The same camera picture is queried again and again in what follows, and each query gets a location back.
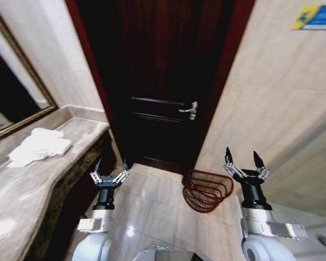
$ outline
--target tile floor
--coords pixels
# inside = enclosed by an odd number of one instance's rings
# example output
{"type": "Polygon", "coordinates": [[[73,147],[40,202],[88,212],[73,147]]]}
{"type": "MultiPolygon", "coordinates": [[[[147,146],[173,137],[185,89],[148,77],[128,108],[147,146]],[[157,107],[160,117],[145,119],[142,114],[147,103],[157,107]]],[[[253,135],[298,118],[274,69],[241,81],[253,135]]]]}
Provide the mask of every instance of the tile floor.
{"type": "MultiPolygon", "coordinates": [[[[201,252],[214,261],[245,260],[235,193],[213,212],[201,214],[186,204],[183,185],[176,182],[181,177],[170,173],[167,177],[172,181],[162,178],[161,170],[155,175],[153,168],[133,169],[115,192],[110,261],[130,261],[140,250],[153,245],[201,252]]],[[[91,207],[86,215],[91,215],[91,207]]],[[[65,260],[71,260],[75,247],[86,236],[74,234],[65,260]]]]}

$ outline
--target red wire basket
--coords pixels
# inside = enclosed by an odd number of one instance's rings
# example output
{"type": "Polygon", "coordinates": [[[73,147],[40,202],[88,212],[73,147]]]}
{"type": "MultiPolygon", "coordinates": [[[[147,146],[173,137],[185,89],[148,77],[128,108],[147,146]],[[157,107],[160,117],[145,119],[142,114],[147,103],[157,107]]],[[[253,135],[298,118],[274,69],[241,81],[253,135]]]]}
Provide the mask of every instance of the red wire basket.
{"type": "Polygon", "coordinates": [[[186,203],[195,211],[213,211],[233,191],[230,177],[190,170],[183,188],[186,203]]]}

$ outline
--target folded towel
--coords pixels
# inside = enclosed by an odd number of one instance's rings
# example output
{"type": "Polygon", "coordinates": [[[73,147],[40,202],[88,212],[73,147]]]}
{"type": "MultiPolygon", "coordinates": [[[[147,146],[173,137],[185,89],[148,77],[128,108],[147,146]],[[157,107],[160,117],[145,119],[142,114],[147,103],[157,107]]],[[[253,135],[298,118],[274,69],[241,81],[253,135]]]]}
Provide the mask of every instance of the folded towel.
{"type": "Polygon", "coordinates": [[[35,128],[32,134],[8,154],[11,163],[7,167],[24,167],[35,160],[63,155],[71,146],[71,140],[62,139],[63,132],[35,128]]]}

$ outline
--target beige floor tile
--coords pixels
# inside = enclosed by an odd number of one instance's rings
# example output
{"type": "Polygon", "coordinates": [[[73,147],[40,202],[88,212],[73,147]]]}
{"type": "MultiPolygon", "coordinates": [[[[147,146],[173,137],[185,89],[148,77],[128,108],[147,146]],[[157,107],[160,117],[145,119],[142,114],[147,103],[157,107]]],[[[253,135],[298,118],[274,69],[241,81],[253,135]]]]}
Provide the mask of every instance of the beige floor tile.
{"type": "Polygon", "coordinates": [[[123,206],[123,202],[126,200],[127,193],[122,191],[122,190],[115,190],[114,194],[114,205],[115,209],[114,212],[112,213],[112,217],[114,220],[116,220],[119,212],[121,211],[121,208],[123,206]]]}
{"type": "Polygon", "coordinates": [[[177,217],[177,208],[153,202],[143,232],[146,235],[172,244],[177,217]]]}
{"type": "Polygon", "coordinates": [[[232,194],[225,198],[212,212],[200,213],[192,209],[182,196],[180,198],[179,209],[233,226],[239,224],[235,219],[235,217],[238,217],[240,212],[238,205],[239,203],[236,195],[232,194]]]}
{"type": "Polygon", "coordinates": [[[112,245],[109,252],[110,261],[130,261],[139,251],[142,234],[128,227],[114,225],[110,231],[112,245]]]}
{"type": "Polygon", "coordinates": [[[174,249],[174,246],[159,240],[157,238],[150,237],[148,235],[142,235],[140,244],[139,244],[139,251],[142,251],[148,247],[152,246],[161,246],[161,247],[168,247],[168,249],[174,249]]]}
{"type": "Polygon", "coordinates": [[[127,192],[153,200],[156,195],[159,178],[138,172],[132,172],[132,174],[135,178],[127,192]]]}
{"type": "Polygon", "coordinates": [[[179,182],[179,183],[181,183],[183,180],[183,175],[169,172],[166,170],[156,169],[154,167],[149,167],[149,166],[145,166],[145,165],[138,164],[138,163],[134,163],[134,165],[131,169],[133,171],[149,174],[149,175],[156,176],[159,178],[165,178],[170,181],[175,181],[175,182],[179,182]]]}
{"type": "Polygon", "coordinates": [[[209,252],[213,261],[245,261],[234,227],[208,219],[209,252]]]}
{"type": "Polygon", "coordinates": [[[128,194],[117,215],[116,222],[142,232],[151,206],[151,200],[128,194]]]}
{"type": "Polygon", "coordinates": [[[179,208],[183,187],[180,183],[160,178],[154,200],[171,207],[179,208]]]}
{"type": "Polygon", "coordinates": [[[209,256],[208,219],[179,210],[174,246],[209,256]]]}

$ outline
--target door panel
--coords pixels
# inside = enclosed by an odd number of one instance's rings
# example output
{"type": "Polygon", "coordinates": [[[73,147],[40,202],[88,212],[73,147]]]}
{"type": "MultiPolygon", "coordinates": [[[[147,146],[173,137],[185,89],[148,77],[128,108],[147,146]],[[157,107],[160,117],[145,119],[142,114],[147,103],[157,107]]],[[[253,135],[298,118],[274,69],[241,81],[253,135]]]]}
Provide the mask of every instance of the door panel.
{"type": "Polygon", "coordinates": [[[179,172],[186,142],[182,131],[189,124],[189,114],[178,111],[184,103],[140,97],[132,97],[131,103],[132,125],[140,126],[133,129],[136,161],[179,172]]]}
{"type": "MultiPolygon", "coordinates": [[[[197,158],[196,144],[205,137],[200,130],[208,128],[202,122],[210,117],[212,88],[223,88],[213,83],[223,70],[218,61],[239,1],[75,1],[122,156],[176,173],[193,167],[189,159],[197,158]],[[178,110],[194,101],[197,117],[191,121],[178,110]]],[[[67,2],[70,8],[72,0],[67,2]]],[[[239,15],[247,20],[251,7],[239,15]]],[[[239,27],[242,32],[243,21],[239,27]]],[[[233,60],[235,52],[230,54],[233,60]]]]}

